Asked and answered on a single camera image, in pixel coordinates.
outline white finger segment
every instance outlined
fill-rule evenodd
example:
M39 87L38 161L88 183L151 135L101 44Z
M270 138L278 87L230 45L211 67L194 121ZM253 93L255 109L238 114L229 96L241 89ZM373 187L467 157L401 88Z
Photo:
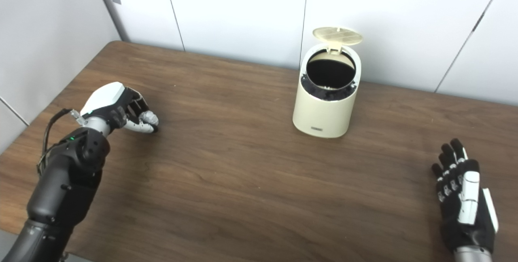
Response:
M480 173L468 171L464 173L462 181L461 211L459 212L459 223L473 225L477 216L479 202Z
M491 222L493 223L493 227L495 229L495 233L498 232L498 218L496 217L495 205L493 204L493 199L491 198L491 192L489 192L489 188L483 188L482 192L484 192L484 197L486 199L487 210L489 211L489 216L491 217Z

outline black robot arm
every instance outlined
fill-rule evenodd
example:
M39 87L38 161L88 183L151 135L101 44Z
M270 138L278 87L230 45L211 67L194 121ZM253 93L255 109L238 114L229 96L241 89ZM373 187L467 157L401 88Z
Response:
M96 195L110 152L109 133L122 127L157 131L158 119L141 94L119 82L96 90L82 116L74 112L81 127L42 156L41 178L27 205L28 219L2 262L58 262Z
M96 195L109 151L106 138L91 128L75 130L52 149L27 205L28 219L4 261L59 261Z

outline silver metal joint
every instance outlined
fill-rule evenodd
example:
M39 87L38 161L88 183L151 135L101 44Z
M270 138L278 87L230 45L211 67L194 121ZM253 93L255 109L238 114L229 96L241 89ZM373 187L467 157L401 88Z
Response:
M92 128L107 137L110 134L110 126L106 123L106 120L99 118L98 116L91 116L85 120L85 124L82 127Z
M479 246L458 247L453 254L455 262L493 262L489 250Z

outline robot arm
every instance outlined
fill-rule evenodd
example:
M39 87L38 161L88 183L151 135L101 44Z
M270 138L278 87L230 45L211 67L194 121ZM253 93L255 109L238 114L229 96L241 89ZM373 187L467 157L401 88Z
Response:
M480 188L479 163L468 159L458 139L441 149L442 167L431 169L437 177L442 240L457 262L491 262L498 219L489 189Z
M123 127L157 131L158 118L142 95L119 82L97 89L81 114L71 113L81 127L44 152L28 220L3 262L58 262L96 195L110 152L108 135Z

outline small gray label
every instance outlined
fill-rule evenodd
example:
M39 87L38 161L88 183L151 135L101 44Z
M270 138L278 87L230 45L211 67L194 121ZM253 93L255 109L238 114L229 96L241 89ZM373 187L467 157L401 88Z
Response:
M111 1L113 1L116 4L121 4L122 5L121 0L111 0Z

